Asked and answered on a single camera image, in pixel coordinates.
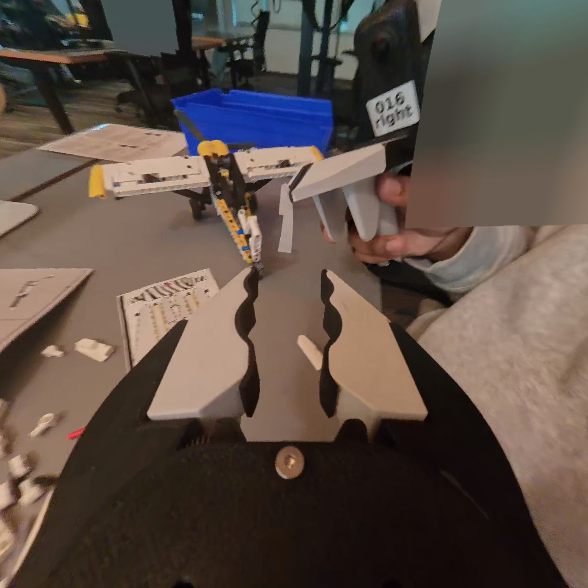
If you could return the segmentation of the pile of lego pieces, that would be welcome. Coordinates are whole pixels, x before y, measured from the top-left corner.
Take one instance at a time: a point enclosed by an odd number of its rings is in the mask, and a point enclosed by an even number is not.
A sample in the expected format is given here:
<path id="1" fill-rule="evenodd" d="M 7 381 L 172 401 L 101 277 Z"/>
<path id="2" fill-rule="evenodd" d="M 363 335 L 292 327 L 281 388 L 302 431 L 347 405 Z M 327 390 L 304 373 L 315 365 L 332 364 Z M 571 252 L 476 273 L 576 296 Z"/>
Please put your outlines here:
<path id="1" fill-rule="evenodd" d="M 7 459 L 7 475 L 1 479 L 1 587 L 6 587 L 12 577 L 12 563 L 17 555 L 18 526 L 9 521 L 9 511 L 28 506 L 39 500 L 45 490 L 40 483 L 31 481 L 33 464 L 21 454 L 9 458 L 11 442 L 8 433 L 1 429 L 1 459 Z"/>

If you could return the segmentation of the wooden standing desk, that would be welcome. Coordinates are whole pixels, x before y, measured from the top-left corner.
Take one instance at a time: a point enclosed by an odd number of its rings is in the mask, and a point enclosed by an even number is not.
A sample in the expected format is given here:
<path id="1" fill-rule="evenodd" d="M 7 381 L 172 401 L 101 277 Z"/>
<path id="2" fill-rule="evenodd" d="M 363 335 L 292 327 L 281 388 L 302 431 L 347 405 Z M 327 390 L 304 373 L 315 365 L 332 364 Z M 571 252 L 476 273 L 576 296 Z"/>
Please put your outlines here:
<path id="1" fill-rule="evenodd" d="M 316 14 L 316 1 L 301 1 L 300 47 L 297 95 L 331 99 L 335 69 L 342 64 L 329 56 L 332 33 L 339 34 L 340 25 L 348 16 L 353 1 L 339 1 L 339 16 L 334 21 L 334 1 L 325 1 L 322 23 Z"/>

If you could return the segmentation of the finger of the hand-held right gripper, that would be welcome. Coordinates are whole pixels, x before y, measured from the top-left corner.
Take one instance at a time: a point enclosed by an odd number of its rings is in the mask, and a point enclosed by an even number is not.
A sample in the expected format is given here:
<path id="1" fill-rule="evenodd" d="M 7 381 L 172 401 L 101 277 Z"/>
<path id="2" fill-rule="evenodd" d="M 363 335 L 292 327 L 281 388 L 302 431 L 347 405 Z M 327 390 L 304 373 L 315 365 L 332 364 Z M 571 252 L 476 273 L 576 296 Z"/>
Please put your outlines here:
<path id="1" fill-rule="evenodd" d="M 379 198 L 375 176 L 345 186 L 343 195 L 357 234 L 364 242 L 399 233 L 395 208 Z"/>
<path id="2" fill-rule="evenodd" d="M 290 182 L 293 203 L 312 199 L 329 239 L 341 239 L 349 212 L 343 188 L 386 169 L 384 144 L 375 143 L 306 165 Z"/>

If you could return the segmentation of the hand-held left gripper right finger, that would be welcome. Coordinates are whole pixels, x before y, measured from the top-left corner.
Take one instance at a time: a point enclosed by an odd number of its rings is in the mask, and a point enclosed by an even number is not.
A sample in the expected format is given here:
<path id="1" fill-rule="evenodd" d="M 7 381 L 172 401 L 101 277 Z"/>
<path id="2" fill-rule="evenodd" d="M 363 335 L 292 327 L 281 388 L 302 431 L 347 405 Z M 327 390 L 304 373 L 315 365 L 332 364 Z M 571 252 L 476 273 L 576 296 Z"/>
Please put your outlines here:
<path id="1" fill-rule="evenodd" d="M 328 340 L 319 378 L 325 415 L 378 430 L 385 420 L 422 422 L 422 396 L 390 321 L 331 270 L 323 270 L 320 298 Z"/>

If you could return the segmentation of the person's right forearm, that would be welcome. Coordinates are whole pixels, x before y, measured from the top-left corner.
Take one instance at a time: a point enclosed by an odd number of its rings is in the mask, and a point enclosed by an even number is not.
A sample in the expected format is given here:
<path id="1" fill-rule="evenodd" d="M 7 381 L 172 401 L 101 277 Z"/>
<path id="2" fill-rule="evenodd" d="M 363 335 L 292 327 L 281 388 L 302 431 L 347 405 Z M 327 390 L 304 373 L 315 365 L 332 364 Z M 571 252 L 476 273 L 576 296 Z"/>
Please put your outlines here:
<path id="1" fill-rule="evenodd" d="M 441 290 L 464 295 L 526 253 L 538 230 L 536 226 L 475 227 L 457 253 L 445 261 L 415 256 L 406 261 Z"/>

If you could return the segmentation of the white lego panel with hole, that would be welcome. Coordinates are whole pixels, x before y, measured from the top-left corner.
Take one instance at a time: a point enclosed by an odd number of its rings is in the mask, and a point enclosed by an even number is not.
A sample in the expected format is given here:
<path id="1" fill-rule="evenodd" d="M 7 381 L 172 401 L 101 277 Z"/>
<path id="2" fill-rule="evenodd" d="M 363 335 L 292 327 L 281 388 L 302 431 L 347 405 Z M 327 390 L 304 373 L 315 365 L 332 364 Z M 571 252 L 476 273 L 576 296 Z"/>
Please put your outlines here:
<path id="1" fill-rule="evenodd" d="M 102 341 L 85 337 L 75 342 L 75 350 L 85 357 L 102 363 L 107 361 L 113 355 L 116 347 Z"/>

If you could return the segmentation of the blue plastic bin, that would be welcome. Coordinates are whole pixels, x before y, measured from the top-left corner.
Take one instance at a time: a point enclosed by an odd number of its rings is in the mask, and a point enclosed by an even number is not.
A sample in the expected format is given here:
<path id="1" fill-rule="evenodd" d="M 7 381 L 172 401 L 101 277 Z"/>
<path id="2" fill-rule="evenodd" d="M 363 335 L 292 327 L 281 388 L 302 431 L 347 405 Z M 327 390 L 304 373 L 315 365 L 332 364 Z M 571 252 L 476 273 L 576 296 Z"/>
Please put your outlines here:
<path id="1" fill-rule="evenodd" d="M 225 144 L 252 143 L 257 148 L 314 146 L 327 154 L 334 130 L 332 103 L 271 93 L 209 89 L 171 100 L 191 155 L 197 155 L 199 139 L 184 120 L 189 120 L 207 141 Z"/>

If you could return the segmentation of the person's right hand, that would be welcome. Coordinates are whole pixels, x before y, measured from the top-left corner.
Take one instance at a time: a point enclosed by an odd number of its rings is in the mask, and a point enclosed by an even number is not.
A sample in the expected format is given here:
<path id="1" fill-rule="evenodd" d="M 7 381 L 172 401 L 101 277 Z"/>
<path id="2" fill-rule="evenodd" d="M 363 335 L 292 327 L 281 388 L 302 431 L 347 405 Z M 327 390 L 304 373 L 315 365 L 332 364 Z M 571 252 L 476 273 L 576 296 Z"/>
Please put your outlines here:
<path id="1" fill-rule="evenodd" d="M 395 235 L 380 235 L 363 241 L 347 213 L 348 243 L 358 261 L 372 265 L 406 258 L 441 262 L 457 254 L 470 238 L 473 227 L 405 228 L 409 184 L 410 177 L 396 176 L 391 172 L 382 173 L 376 181 L 379 199 L 395 209 L 399 226 Z"/>

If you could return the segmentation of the zebra striped sticker strip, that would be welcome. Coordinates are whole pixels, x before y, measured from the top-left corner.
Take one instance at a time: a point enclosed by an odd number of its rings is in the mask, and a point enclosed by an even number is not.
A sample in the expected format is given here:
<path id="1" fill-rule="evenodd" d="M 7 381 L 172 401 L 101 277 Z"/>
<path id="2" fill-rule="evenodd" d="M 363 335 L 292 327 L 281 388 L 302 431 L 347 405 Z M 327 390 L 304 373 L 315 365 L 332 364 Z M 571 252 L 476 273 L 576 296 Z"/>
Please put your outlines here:
<path id="1" fill-rule="evenodd" d="M 278 214 L 282 218 L 281 234 L 277 251 L 282 254 L 292 253 L 293 239 L 293 202 L 287 183 L 281 186 Z"/>

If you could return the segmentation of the lego instruction booklet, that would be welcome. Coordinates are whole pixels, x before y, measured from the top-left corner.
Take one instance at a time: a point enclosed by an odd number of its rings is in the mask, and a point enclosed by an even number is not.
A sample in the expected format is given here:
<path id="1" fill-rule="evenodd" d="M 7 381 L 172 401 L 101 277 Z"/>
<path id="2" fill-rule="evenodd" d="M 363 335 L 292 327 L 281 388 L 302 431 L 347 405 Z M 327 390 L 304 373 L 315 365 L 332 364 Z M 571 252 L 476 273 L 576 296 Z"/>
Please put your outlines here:
<path id="1" fill-rule="evenodd" d="M 1 269 L 1 351 L 70 296 L 93 269 Z"/>

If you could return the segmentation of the person's grey hoodie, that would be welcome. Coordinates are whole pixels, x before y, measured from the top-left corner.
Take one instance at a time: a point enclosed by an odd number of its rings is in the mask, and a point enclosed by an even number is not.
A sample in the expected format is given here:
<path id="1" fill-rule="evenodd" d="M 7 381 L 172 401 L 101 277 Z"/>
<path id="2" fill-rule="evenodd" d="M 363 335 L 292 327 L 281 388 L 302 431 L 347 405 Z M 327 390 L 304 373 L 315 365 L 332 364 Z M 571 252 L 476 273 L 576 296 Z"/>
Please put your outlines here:
<path id="1" fill-rule="evenodd" d="M 587 225 L 532 247 L 409 333 L 489 423 L 550 555 L 587 587 Z"/>

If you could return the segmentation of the brown office desk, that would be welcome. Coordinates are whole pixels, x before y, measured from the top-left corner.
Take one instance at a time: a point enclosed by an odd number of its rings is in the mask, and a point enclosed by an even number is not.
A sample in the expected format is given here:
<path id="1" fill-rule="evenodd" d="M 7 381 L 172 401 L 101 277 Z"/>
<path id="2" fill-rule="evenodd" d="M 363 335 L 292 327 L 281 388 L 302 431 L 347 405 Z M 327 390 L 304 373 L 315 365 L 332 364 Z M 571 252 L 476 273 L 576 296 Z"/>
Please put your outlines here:
<path id="1" fill-rule="evenodd" d="M 64 136 L 73 134 L 75 129 L 63 108 L 50 76 L 50 68 L 56 65 L 87 65 L 89 63 L 107 62 L 109 58 L 122 59 L 126 64 L 131 79 L 136 83 L 146 103 L 146 111 L 149 117 L 152 121 L 157 120 L 153 103 L 145 92 L 141 78 L 133 63 L 133 59 L 138 58 L 138 55 L 129 54 L 114 48 L 34 51 L 2 47 L 1 58 L 10 61 L 17 67 L 23 67 L 32 71 L 36 87 Z"/>

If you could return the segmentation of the lego airplane model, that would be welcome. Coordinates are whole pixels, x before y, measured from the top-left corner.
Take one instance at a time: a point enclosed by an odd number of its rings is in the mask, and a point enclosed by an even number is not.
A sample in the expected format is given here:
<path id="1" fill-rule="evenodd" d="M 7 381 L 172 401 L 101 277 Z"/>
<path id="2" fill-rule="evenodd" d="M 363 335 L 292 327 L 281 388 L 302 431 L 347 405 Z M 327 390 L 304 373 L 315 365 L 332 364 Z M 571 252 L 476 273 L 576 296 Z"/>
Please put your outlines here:
<path id="1" fill-rule="evenodd" d="M 262 232 L 256 215 L 256 192 L 272 180 L 294 178 L 303 168 L 323 160 L 315 146 L 259 148 L 256 143 L 225 143 L 204 138 L 186 114 L 178 121 L 198 140 L 195 156 L 133 160 L 94 165 L 89 198 L 173 192 L 186 197 L 192 217 L 201 220 L 214 207 L 244 262 L 262 270 Z"/>

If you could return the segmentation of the zebra striped sticker sheet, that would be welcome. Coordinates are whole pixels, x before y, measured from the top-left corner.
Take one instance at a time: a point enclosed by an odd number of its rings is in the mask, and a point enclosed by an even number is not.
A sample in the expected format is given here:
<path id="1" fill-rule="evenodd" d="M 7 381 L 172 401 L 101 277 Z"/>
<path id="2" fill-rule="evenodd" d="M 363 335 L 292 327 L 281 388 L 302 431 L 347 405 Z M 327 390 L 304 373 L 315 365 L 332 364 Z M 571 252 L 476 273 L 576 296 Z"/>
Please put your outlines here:
<path id="1" fill-rule="evenodd" d="M 202 269 L 117 296 L 126 370 L 218 291 L 211 270 Z"/>

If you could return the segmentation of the tapered white lego panel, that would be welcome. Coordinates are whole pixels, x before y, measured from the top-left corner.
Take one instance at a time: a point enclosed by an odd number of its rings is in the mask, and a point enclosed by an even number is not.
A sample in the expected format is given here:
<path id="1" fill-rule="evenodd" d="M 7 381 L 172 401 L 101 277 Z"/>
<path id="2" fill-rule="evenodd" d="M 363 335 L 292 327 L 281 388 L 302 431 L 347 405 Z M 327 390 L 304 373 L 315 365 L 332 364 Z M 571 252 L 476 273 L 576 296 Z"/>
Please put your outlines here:
<path id="1" fill-rule="evenodd" d="M 320 371 L 323 363 L 322 351 L 303 334 L 298 336 L 297 344 L 307 360 L 311 363 L 313 369 Z"/>

